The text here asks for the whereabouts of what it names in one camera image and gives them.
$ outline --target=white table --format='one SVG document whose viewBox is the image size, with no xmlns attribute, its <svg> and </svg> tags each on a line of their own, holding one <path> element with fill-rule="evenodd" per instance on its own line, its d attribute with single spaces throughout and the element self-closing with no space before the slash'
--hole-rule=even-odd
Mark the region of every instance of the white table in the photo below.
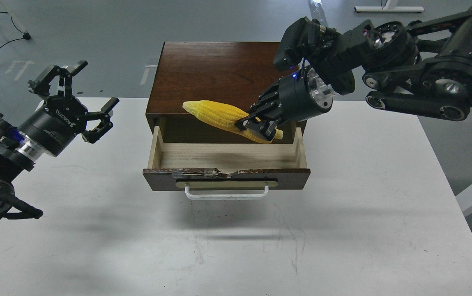
<svg viewBox="0 0 472 296">
<path fill-rule="evenodd" d="M 191 202 L 151 191 L 146 99 L 122 99 L 97 144 L 15 180 L 44 216 L 1 221 L 0 295 L 472 295 L 472 235 L 418 118 L 334 104 L 307 125 L 303 191 Z"/>
</svg>

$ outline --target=drawer handle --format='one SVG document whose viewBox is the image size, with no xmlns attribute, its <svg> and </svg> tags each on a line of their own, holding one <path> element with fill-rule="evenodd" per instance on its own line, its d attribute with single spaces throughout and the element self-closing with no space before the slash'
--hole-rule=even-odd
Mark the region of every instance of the drawer handle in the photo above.
<svg viewBox="0 0 472 296">
<path fill-rule="evenodd" d="M 247 193 L 247 194 L 192 194 L 190 193 L 190 185 L 185 185 L 185 194 L 189 200 L 193 201 L 215 201 L 215 200 L 259 200 L 268 194 L 268 183 L 265 182 L 263 193 Z"/>
</svg>

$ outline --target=robotiq logo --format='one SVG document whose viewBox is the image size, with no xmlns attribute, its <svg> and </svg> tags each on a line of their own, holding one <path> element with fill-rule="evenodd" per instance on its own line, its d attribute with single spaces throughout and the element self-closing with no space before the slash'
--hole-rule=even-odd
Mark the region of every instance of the robotiq logo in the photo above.
<svg viewBox="0 0 472 296">
<path fill-rule="evenodd" d="M 67 124 L 70 125 L 70 127 L 75 126 L 75 123 L 71 122 L 64 114 L 62 114 L 59 109 L 55 110 L 55 113 L 62 119 L 64 120 Z"/>
</svg>

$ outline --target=yellow corn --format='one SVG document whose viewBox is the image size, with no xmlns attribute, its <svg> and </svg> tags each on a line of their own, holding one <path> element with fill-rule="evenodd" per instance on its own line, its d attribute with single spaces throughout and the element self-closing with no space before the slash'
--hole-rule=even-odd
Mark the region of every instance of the yellow corn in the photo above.
<svg viewBox="0 0 472 296">
<path fill-rule="evenodd" d="M 223 104 L 214 101 L 187 101 L 183 103 L 183 109 L 187 112 L 196 116 L 202 122 L 215 126 L 218 129 L 235 133 L 245 138 L 248 138 L 254 142 L 262 144 L 270 144 L 269 141 L 266 141 L 246 129 L 245 131 L 240 131 L 234 123 L 239 119 L 248 116 L 249 114 L 238 107 Z M 274 139 L 281 139 L 283 137 L 283 131 L 276 129 L 276 135 Z"/>
</svg>

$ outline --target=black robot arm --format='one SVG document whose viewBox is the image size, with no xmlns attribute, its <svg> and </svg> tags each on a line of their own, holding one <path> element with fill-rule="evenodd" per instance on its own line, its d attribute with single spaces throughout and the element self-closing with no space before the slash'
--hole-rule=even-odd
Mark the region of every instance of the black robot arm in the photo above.
<svg viewBox="0 0 472 296">
<path fill-rule="evenodd" d="M 451 36 L 418 38 L 441 30 Z M 437 55 L 422 60 L 421 52 Z M 365 70 L 365 85 L 375 90 L 366 96 L 371 107 L 464 120 L 472 107 L 472 7 L 408 26 L 390 22 L 375 27 L 366 20 L 343 34 L 304 17 L 285 31 L 274 65 L 283 71 L 302 60 L 299 71 L 281 77 L 258 96 L 249 116 L 236 122 L 239 129 L 270 141 L 276 126 L 328 112 L 335 95 L 354 92 L 351 70 L 358 66 Z"/>
<path fill-rule="evenodd" d="M 82 60 L 75 67 L 48 66 L 35 81 L 29 81 L 29 91 L 39 95 L 44 103 L 19 127 L 7 123 L 0 114 L 0 220 L 42 216 L 41 210 L 15 196 L 11 184 L 23 170 L 31 171 L 42 154 L 56 157 L 78 134 L 86 142 L 95 143 L 112 128 L 112 108 L 119 102 L 116 97 L 100 111 L 88 112 L 72 95 L 72 78 L 86 65 Z M 64 89 L 50 96 L 50 83 L 56 77 Z M 87 131 L 86 124 L 92 120 L 99 120 L 99 124 Z M 9 212 L 11 208 L 19 212 Z"/>
</svg>

